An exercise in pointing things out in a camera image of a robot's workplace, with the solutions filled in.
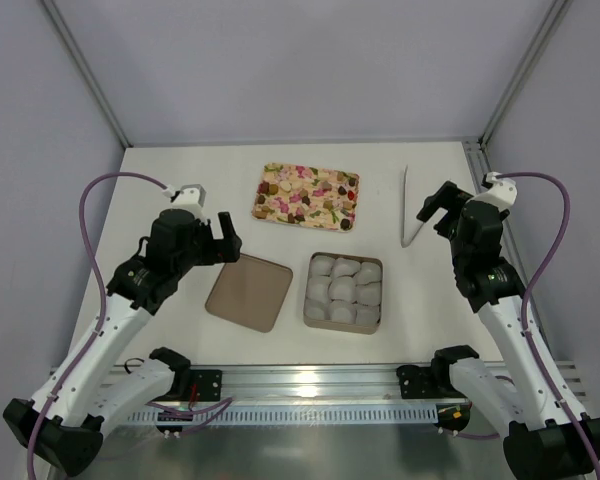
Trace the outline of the metal tongs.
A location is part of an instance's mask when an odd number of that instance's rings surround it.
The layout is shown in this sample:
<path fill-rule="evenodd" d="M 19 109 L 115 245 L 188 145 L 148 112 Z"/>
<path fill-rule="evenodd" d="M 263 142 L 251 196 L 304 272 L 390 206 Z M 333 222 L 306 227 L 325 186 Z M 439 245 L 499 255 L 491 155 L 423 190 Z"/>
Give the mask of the metal tongs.
<path fill-rule="evenodd" d="M 423 222 L 417 219 L 424 201 L 422 175 L 414 167 L 407 165 L 403 175 L 401 245 L 409 247 L 422 228 Z"/>

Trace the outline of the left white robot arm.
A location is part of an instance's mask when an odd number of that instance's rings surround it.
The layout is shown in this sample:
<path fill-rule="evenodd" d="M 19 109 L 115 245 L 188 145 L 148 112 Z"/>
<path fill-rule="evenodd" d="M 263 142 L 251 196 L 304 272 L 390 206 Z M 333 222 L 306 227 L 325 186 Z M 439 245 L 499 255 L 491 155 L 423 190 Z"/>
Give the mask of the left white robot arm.
<path fill-rule="evenodd" d="M 176 400 L 193 383 L 190 361 L 167 348 L 154 349 L 141 367 L 103 388 L 115 361 L 155 317 L 194 267 L 234 263 L 242 241 L 231 216 L 218 215 L 222 236 L 183 209 L 162 211 L 136 253 L 100 282 L 100 310 L 88 330 L 29 399 L 12 399 L 3 418 L 27 457 L 39 457 L 69 477 L 97 457 L 105 438 L 134 410 L 154 400 Z"/>

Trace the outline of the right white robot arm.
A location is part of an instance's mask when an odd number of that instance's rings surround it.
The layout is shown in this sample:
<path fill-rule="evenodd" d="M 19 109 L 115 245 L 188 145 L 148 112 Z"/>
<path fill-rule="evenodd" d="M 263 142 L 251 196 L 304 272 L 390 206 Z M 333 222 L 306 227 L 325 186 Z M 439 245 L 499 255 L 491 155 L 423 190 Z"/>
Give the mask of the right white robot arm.
<path fill-rule="evenodd" d="M 436 351 L 434 377 L 489 421 L 515 478 L 600 478 L 600 417 L 591 417 L 566 383 L 531 317 L 529 286 L 501 254 L 516 185 L 495 175 L 484 185 L 485 192 L 471 195 L 446 181 L 417 218 L 426 223 L 444 210 L 434 229 L 450 243 L 456 287 L 496 343 L 511 381 L 498 379 L 467 346 Z"/>

